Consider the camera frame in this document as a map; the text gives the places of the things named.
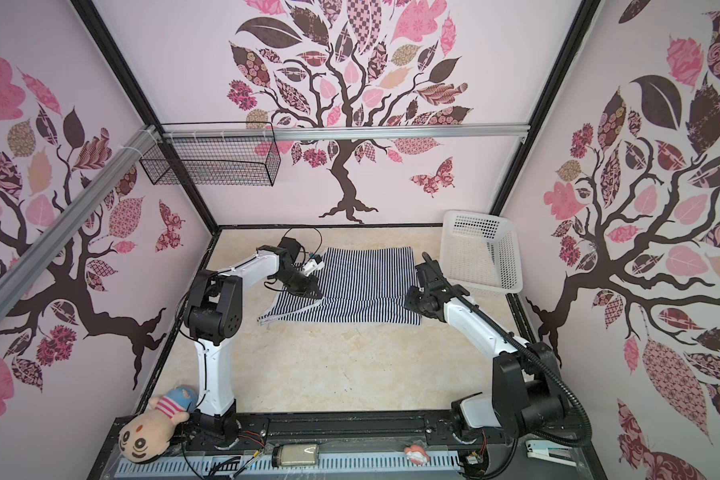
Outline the navy striped tank top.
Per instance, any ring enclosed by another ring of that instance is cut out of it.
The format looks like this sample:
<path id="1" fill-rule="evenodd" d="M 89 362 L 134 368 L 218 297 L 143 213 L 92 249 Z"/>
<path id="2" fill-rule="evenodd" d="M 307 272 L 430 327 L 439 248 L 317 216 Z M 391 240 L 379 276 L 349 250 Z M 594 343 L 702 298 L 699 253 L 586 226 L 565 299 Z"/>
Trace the navy striped tank top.
<path id="1" fill-rule="evenodd" d="M 405 308 L 405 296 L 418 284 L 410 246 L 372 250 L 328 248 L 325 267 L 316 273 L 319 300 L 279 293 L 258 318 L 308 323 L 388 323 L 418 326 L 421 316 Z"/>

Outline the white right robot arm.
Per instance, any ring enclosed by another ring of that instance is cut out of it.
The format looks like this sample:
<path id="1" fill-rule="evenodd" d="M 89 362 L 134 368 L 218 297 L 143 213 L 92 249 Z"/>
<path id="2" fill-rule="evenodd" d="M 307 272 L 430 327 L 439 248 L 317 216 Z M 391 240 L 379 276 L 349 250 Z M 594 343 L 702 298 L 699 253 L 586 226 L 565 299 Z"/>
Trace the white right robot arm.
<path id="1" fill-rule="evenodd" d="M 455 329 L 492 363 L 490 391 L 456 403 L 463 423 L 471 429 L 496 427 L 516 439 L 543 436 L 571 415 L 584 417 L 547 345 L 505 330 L 464 287 L 447 280 L 428 253 L 415 272 L 418 284 L 408 289 L 405 308 Z"/>

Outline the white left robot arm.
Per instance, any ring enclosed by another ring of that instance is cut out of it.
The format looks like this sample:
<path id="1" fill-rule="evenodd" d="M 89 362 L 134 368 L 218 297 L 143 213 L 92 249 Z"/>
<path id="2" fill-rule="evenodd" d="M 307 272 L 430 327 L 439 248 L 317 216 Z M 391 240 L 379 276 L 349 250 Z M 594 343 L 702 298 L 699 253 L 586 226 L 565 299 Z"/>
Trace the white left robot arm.
<path id="1" fill-rule="evenodd" d="M 320 300 L 317 273 L 324 261 L 317 253 L 284 237 L 276 246 L 263 245 L 244 261 L 221 270 L 199 272 L 182 307 L 181 321 L 194 343 L 199 361 L 199 400 L 190 422 L 206 434 L 231 441 L 240 426 L 231 384 L 232 338 L 243 321 L 244 294 L 259 283 L 275 281 L 297 298 Z"/>

